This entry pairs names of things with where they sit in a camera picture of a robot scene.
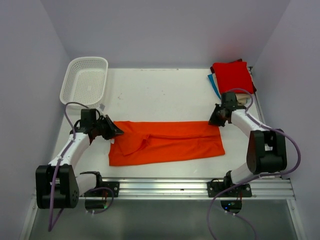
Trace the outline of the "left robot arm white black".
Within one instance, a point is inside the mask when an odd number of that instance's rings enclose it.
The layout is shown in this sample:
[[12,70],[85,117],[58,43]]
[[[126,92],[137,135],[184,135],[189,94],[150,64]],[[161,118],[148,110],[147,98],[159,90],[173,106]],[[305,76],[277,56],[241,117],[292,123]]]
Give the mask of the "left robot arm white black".
[[98,171],[84,171],[76,176],[75,168],[97,137],[111,140],[123,134],[108,115],[101,115],[94,108],[82,109],[80,120],[72,125],[64,148],[47,165],[40,165],[35,171],[38,208],[73,209],[85,193],[96,197],[106,191]]

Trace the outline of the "orange t shirt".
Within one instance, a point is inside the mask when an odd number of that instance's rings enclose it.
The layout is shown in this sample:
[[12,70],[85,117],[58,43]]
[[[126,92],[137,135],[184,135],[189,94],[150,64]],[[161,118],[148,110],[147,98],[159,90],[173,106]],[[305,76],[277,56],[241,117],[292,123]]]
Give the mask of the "orange t shirt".
[[124,134],[115,137],[108,154],[112,167],[188,161],[223,156],[217,126],[206,121],[117,121]]

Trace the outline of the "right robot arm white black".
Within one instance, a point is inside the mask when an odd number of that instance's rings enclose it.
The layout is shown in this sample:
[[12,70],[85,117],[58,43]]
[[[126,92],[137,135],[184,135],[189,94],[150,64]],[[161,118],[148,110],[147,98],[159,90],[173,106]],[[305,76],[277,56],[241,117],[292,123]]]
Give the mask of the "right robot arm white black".
[[249,108],[240,105],[234,92],[221,95],[221,103],[216,104],[208,121],[209,125],[224,127],[233,124],[248,137],[246,160],[240,167],[229,171],[223,183],[223,192],[235,196],[244,181],[261,174],[274,174],[287,167],[285,136],[281,131],[270,130],[249,112]]

